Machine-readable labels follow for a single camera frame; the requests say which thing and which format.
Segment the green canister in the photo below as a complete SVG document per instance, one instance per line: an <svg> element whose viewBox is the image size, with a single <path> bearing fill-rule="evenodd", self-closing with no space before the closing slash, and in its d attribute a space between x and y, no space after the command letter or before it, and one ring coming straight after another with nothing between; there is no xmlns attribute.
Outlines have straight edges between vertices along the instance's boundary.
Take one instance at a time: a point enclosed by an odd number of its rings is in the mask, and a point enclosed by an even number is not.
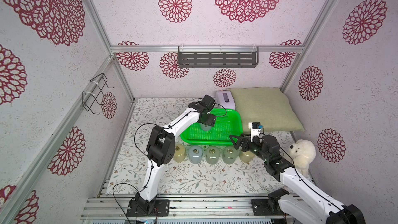
<svg viewBox="0 0 398 224"><path fill-rule="evenodd" d="M238 157L239 151L233 146L227 146L223 150L223 161L225 164L233 164Z"/></svg>
<svg viewBox="0 0 398 224"><path fill-rule="evenodd" d="M217 164L220 158L220 149L216 146L209 146L206 149L206 162L208 164Z"/></svg>

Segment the yellow canister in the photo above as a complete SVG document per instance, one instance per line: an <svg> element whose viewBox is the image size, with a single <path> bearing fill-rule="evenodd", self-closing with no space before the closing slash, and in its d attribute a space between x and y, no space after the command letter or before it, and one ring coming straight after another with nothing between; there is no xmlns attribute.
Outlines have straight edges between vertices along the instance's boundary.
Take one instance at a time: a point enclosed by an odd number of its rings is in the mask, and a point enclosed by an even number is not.
<svg viewBox="0 0 398 224"><path fill-rule="evenodd" d="M185 160L185 158L186 158L186 148L182 144L176 144L173 160L177 163L181 163Z"/></svg>
<svg viewBox="0 0 398 224"><path fill-rule="evenodd" d="M250 151L240 151L239 152L239 158L243 163L250 163L255 157L255 154L253 154Z"/></svg>

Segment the green plastic basket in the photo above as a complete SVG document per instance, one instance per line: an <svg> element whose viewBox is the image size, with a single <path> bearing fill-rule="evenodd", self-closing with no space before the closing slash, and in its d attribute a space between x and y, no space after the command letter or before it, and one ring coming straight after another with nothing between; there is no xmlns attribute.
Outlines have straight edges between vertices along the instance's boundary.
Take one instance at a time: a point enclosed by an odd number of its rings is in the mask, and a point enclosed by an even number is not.
<svg viewBox="0 0 398 224"><path fill-rule="evenodd" d="M204 131L199 123L194 123L186 129L180 138L191 145L231 146L230 135L243 134L240 114L231 109L213 109L211 114L216 115L215 125Z"/></svg>

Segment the blue-grey canister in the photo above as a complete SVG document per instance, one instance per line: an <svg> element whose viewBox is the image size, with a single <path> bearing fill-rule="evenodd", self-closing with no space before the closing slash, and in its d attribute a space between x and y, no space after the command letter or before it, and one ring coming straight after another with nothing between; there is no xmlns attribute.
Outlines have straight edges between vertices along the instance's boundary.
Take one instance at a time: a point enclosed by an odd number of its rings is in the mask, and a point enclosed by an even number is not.
<svg viewBox="0 0 398 224"><path fill-rule="evenodd" d="M202 161L203 149L201 146L194 145L188 150L189 160L192 164L199 164Z"/></svg>

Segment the blue canister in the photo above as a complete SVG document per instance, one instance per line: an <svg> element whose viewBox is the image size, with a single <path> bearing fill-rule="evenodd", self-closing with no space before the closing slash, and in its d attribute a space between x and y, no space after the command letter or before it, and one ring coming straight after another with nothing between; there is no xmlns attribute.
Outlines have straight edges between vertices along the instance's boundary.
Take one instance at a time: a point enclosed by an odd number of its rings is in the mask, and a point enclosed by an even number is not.
<svg viewBox="0 0 398 224"><path fill-rule="evenodd" d="M210 131L212 129L210 125L200 124L200 126L203 131Z"/></svg>

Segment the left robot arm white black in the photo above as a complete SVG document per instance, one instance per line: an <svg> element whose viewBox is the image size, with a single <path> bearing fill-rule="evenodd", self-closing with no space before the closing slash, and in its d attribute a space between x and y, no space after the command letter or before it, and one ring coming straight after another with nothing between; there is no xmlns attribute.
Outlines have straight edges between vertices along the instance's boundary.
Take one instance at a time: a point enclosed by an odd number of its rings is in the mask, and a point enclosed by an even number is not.
<svg viewBox="0 0 398 224"><path fill-rule="evenodd" d="M153 125L147 143L146 152L147 172L143 185L137 190L135 197L129 203L125 216L157 216L156 207L159 182L166 169L166 165L175 154L176 138L195 123L213 127L217 116L212 114L215 99L205 95L196 102L191 102L186 110L170 123L160 126Z"/></svg>

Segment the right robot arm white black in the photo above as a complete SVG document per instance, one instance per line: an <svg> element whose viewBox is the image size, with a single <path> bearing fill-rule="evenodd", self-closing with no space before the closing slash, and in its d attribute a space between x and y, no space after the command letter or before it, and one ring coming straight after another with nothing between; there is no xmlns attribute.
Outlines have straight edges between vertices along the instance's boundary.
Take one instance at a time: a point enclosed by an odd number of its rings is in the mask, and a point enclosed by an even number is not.
<svg viewBox="0 0 398 224"><path fill-rule="evenodd" d="M303 224L364 224L363 213L355 205L345 205L327 195L313 185L280 154L280 145L276 137L262 134L230 135L235 149L250 151L264 161L269 175L289 187L301 200L295 199L284 189L268 195L268 211L283 212Z"/></svg>

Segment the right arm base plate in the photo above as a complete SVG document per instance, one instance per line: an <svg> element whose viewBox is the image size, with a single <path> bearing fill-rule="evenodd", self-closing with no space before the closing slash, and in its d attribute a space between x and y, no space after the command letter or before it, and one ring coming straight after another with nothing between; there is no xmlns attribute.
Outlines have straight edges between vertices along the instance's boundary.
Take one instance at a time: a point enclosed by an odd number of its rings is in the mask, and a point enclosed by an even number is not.
<svg viewBox="0 0 398 224"><path fill-rule="evenodd" d="M289 215L282 211L280 199L252 199L251 208L255 216L283 216Z"/></svg>

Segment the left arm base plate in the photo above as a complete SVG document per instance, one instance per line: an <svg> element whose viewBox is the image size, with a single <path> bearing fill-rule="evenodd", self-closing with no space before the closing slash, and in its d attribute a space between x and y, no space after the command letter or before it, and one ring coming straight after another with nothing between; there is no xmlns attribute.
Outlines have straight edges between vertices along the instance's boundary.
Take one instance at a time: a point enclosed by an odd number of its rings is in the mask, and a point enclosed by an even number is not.
<svg viewBox="0 0 398 224"><path fill-rule="evenodd" d="M170 210L170 200L131 200L127 207L127 217L167 217Z"/></svg>

